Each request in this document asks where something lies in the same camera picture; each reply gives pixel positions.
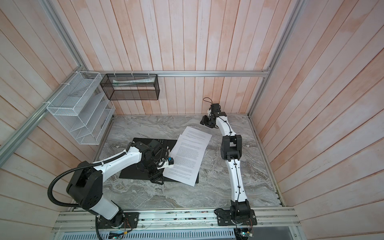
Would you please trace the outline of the white paper sheets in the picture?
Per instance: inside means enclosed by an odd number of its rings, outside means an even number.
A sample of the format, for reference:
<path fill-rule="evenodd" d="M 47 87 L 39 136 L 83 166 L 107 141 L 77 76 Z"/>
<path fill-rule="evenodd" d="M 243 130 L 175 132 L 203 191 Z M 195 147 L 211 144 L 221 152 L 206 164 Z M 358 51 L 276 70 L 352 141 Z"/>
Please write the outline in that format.
<path fill-rule="evenodd" d="M 208 144 L 212 138 L 212 135 L 192 127 L 186 127 L 182 135 L 205 144 Z"/>

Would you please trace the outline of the blue folder black inside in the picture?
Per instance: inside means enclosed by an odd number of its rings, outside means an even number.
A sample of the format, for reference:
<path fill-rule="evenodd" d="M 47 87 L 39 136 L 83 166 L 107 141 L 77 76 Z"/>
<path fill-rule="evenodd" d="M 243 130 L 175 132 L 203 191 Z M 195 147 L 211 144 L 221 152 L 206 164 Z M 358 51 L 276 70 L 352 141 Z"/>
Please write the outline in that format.
<path fill-rule="evenodd" d="M 170 159 L 170 152 L 177 143 L 177 140 L 134 138 L 134 143 L 142 143 L 148 147 L 155 147 L 153 164 L 145 168 L 142 162 L 133 164 L 120 173 L 120 179 L 150 180 L 152 183 L 162 185 L 164 181 L 176 182 L 163 176 L 166 163 Z"/>

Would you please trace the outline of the printed paper sheet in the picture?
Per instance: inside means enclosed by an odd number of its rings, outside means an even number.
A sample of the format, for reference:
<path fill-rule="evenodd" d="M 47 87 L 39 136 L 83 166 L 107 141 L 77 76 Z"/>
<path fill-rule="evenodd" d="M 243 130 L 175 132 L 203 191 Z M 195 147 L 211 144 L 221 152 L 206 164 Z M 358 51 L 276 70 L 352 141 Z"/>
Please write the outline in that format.
<path fill-rule="evenodd" d="M 173 167 L 164 170 L 164 177 L 192 187 L 195 186 L 210 139 L 210 137 L 194 138 L 179 135 L 171 151 L 171 157 L 174 159 Z"/>

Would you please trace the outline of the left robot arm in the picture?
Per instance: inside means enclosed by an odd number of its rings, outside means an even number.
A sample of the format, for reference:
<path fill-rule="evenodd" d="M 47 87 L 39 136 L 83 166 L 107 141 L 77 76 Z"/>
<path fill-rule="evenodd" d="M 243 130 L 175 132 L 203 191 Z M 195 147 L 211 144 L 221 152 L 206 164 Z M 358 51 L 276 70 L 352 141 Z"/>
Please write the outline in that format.
<path fill-rule="evenodd" d="M 121 170 L 139 164 L 148 174 L 151 183 L 163 185 L 164 177 L 156 161 L 161 149 L 161 144 L 156 140 L 152 140 L 148 145 L 135 142 L 110 158 L 90 165 L 81 163 L 78 165 L 79 169 L 74 171 L 67 193 L 82 209 L 107 221 L 112 228 L 120 228 L 125 221 L 124 211 L 104 197 L 103 183 Z"/>

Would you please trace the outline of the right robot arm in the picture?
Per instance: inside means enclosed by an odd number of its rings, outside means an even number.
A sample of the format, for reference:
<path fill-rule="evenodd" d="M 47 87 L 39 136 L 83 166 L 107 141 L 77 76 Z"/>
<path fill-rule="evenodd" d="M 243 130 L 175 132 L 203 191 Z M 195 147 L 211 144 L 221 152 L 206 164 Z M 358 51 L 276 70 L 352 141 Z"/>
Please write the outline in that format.
<path fill-rule="evenodd" d="M 232 186 L 229 213 L 234 224 L 242 224 L 251 218 L 251 207 L 241 174 L 242 136 L 235 133 L 219 104 L 211 104 L 208 114 L 201 120 L 201 125 L 221 131 L 221 157 L 226 162 Z"/>

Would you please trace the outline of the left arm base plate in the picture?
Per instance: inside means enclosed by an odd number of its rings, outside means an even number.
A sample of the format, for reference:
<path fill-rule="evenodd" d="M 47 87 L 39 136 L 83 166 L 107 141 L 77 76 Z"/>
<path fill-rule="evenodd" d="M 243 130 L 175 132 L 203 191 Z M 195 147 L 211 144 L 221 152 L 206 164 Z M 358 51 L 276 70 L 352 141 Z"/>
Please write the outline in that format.
<path fill-rule="evenodd" d="M 96 224 L 99 229 L 135 229 L 138 226 L 139 216 L 139 212 L 119 212 L 111 220 L 99 216 Z"/>

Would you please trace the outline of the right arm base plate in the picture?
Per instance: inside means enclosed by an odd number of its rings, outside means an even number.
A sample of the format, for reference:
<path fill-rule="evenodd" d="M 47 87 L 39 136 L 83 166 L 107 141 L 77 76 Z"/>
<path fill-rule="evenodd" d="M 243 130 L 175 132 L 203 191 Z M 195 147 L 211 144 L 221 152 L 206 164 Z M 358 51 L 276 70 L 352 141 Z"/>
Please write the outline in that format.
<path fill-rule="evenodd" d="M 230 210 L 215 209 L 219 226 L 256 226 L 258 224 L 254 210 L 249 214 L 232 214 Z"/>

